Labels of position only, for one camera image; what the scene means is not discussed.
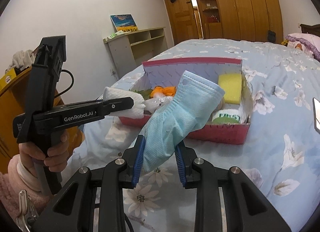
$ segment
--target blue cloth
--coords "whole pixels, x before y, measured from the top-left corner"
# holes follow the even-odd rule
[[[146,138],[143,170],[162,165],[189,132],[203,128],[224,93],[219,85],[185,71],[172,102],[157,109],[140,132]]]
[[[282,45],[226,39],[181,42],[154,60],[204,56],[243,60],[254,112],[244,145],[184,139],[185,145],[214,166],[244,170],[292,231],[298,232],[320,201],[320,135],[314,129],[312,110],[312,98],[320,99],[320,62]],[[128,90],[143,73],[139,66],[113,87]],[[75,149],[66,171],[105,166],[140,131],[110,116],[85,124],[86,139]],[[145,201],[138,202],[137,195]],[[124,191],[124,210],[135,220],[135,231],[191,232],[195,209],[196,190],[182,188],[174,157],[142,177],[131,194]]]

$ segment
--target human hand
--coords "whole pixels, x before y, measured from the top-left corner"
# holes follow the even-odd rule
[[[33,142],[19,144],[20,159],[23,166],[35,177],[37,177],[32,158],[43,160],[51,172],[61,172],[67,166],[69,156],[69,134],[67,131],[61,136],[61,143],[50,147],[47,151],[48,157]]]

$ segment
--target metal clip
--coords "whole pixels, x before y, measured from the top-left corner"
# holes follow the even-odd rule
[[[19,192],[19,215],[16,224],[23,232],[31,232],[31,226],[39,217],[31,197],[25,189]]]

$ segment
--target wooden desk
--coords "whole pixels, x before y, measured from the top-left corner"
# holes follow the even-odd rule
[[[28,68],[20,73],[0,91],[0,172],[2,173],[8,172],[10,159],[19,154],[18,144],[13,137],[12,121],[17,115],[24,112],[25,91],[30,70],[31,68]],[[57,97],[53,105],[63,105],[62,99]],[[82,134],[77,127],[69,128],[68,132],[70,136],[68,151],[71,155],[73,149],[81,144]]]
[[[103,41],[110,48],[119,78],[168,49],[164,27],[127,32]]]

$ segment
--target red box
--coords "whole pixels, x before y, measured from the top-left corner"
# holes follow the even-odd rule
[[[191,71],[199,76],[217,83],[217,76],[223,73],[233,73],[240,71],[242,68],[242,61],[240,59],[230,59],[230,58],[179,58],[179,59],[165,59],[165,60],[155,60],[142,63],[144,66],[145,74],[140,78],[131,90],[142,90],[147,88],[154,88],[157,85],[165,87],[165,83],[169,82],[170,86],[177,86],[185,70]],[[208,77],[208,64],[210,67],[213,67],[213,64],[216,64],[217,67],[213,74]],[[176,72],[176,75],[173,76],[172,69]],[[245,76],[242,74],[242,105],[245,112],[245,123],[243,124],[223,124],[223,125],[212,125],[209,122],[200,130],[190,132],[187,138],[198,139],[202,141],[211,141],[216,143],[225,143],[225,144],[243,144],[247,136],[250,123],[251,123],[251,114],[253,109],[253,100],[252,93],[248,87]],[[119,117],[120,121],[127,126],[132,127],[143,127],[148,120],[150,115],[145,115],[143,119],[130,119],[126,117]]]

